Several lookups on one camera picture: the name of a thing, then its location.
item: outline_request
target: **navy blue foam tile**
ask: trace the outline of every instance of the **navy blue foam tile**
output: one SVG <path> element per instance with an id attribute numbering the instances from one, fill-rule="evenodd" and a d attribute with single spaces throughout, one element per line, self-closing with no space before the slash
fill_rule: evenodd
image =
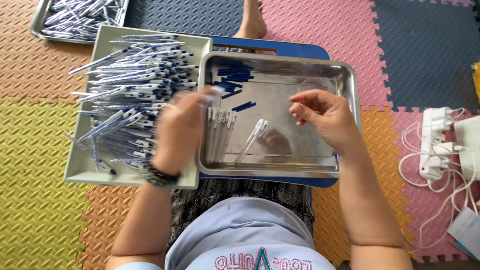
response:
<path id="1" fill-rule="evenodd" d="M 130 0 L 125 26 L 142 29 L 233 36 L 243 0 Z"/>
<path id="2" fill-rule="evenodd" d="M 375 0 L 393 110 L 479 107 L 471 64 L 480 58 L 480 33 L 471 7 L 430 1 Z"/>

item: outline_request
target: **gray tray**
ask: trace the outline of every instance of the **gray tray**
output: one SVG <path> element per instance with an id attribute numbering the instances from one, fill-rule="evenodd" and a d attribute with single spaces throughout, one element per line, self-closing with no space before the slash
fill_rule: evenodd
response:
<path id="1" fill-rule="evenodd" d="M 123 11 L 120 15 L 119 25 L 123 26 L 125 21 L 125 14 L 127 13 L 128 3 L 130 0 L 125 0 L 123 4 Z M 41 38 L 41 39 L 48 39 L 48 40 L 55 40 L 55 41 L 65 41 L 65 42 L 73 42 L 73 43 L 83 43 L 83 44 L 94 44 L 95 41 L 88 41 L 88 40 L 78 40 L 73 38 L 63 38 L 63 37 L 51 37 L 42 34 L 42 30 L 45 29 L 44 22 L 45 20 L 52 15 L 50 11 L 50 6 L 52 4 L 52 0 L 40 0 L 38 6 L 36 7 L 35 16 L 33 17 L 32 24 L 30 25 L 30 33 L 34 36 Z"/>
<path id="2" fill-rule="evenodd" d="M 360 106 L 356 75 L 353 69 L 336 61 L 213 51 L 200 64 L 199 88 L 220 81 L 218 69 L 252 67 L 254 79 L 243 84 L 242 93 L 214 101 L 213 106 L 230 109 L 245 102 L 257 105 L 238 112 L 225 159 L 222 163 L 205 160 L 205 136 L 196 156 L 199 170 L 210 175 L 259 177 L 338 178 L 338 164 L 332 150 L 311 125 L 296 126 L 288 112 L 288 98 L 297 93 L 307 78 L 328 79 L 335 85 L 334 93 L 348 99 L 350 110 L 361 131 Z M 257 142 L 239 167 L 234 160 L 257 121 L 269 121 L 267 132 L 275 135 L 273 145 Z"/>

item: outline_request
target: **right hand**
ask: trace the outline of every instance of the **right hand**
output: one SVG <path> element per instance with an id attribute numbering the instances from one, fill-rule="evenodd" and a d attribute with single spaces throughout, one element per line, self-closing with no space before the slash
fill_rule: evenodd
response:
<path id="1" fill-rule="evenodd" d="M 297 125 L 309 122 L 340 156 L 362 147 L 363 139 L 345 98 L 324 90 L 308 90 L 290 97 L 289 112 Z"/>

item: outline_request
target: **light blue shirt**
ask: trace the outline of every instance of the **light blue shirt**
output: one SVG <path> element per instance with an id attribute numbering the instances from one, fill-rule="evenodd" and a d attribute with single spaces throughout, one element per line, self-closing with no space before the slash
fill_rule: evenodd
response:
<path id="1" fill-rule="evenodd" d="M 117 270 L 160 270 L 128 263 Z M 315 251 L 312 236 L 294 213 L 265 199 L 233 197 L 194 220 L 178 237 L 165 270 L 334 270 Z"/>

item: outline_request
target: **yellow-green foam tile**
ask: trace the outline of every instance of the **yellow-green foam tile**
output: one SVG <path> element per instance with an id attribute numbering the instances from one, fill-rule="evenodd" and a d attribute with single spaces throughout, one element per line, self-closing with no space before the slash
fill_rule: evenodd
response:
<path id="1" fill-rule="evenodd" d="M 44 100 L 0 101 L 0 269 L 82 268 L 90 186 L 62 179 L 78 106 Z"/>

